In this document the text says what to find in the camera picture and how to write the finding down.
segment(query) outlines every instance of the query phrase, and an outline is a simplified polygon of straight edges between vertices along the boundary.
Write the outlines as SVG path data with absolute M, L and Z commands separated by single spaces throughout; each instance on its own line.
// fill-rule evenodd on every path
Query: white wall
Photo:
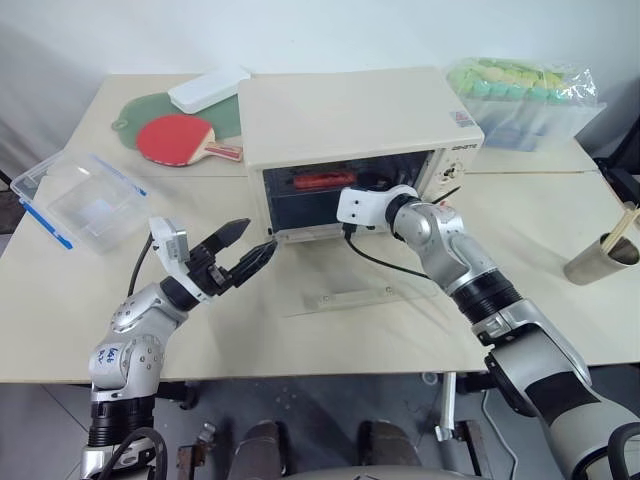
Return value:
M 0 0 L 0 167 L 62 147 L 106 73 L 348 71 L 465 56 L 589 66 L 609 145 L 639 114 L 640 2 L 538 0 Z

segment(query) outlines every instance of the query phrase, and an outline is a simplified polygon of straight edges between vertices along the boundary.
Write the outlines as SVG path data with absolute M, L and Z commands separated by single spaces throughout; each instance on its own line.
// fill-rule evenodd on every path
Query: ping pong paddle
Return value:
M 136 144 L 144 158 L 170 167 L 191 165 L 209 155 L 242 160 L 241 147 L 217 143 L 209 122 L 191 115 L 165 115 L 152 120 L 140 130 Z

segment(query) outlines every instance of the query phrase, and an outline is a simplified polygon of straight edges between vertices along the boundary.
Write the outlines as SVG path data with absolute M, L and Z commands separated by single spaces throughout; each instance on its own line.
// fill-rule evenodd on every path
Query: plastic container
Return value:
M 447 80 L 485 134 L 511 150 L 551 148 L 573 138 L 606 104 L 588 69 L 565 64 L 467 58 Z
M 98 156 L 62 151 L 11 182 L 20 203 L 71 249 L 105 252 L 148 219 L 147 193 Z

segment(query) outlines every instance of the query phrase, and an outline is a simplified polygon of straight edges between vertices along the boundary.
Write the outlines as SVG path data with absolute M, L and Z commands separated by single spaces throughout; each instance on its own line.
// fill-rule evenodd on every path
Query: white case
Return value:
M 213 70 L 169 89 L 171 103 L 184 113 L 197 113 L 238 93 L 238 82 L 251 76 L 240 67 Z

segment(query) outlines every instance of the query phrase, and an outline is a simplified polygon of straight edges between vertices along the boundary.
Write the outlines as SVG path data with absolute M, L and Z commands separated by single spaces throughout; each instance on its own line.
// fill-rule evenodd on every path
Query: metal cup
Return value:
M 564 275 L 576 285 L 587 285 L 623 270 L 640 261 L 638 248 L 625 237 L 611 249 L 609 254 L 602 250 L 602 242 L 608 233 L 600 236 L 577 257 L 564 266 Z

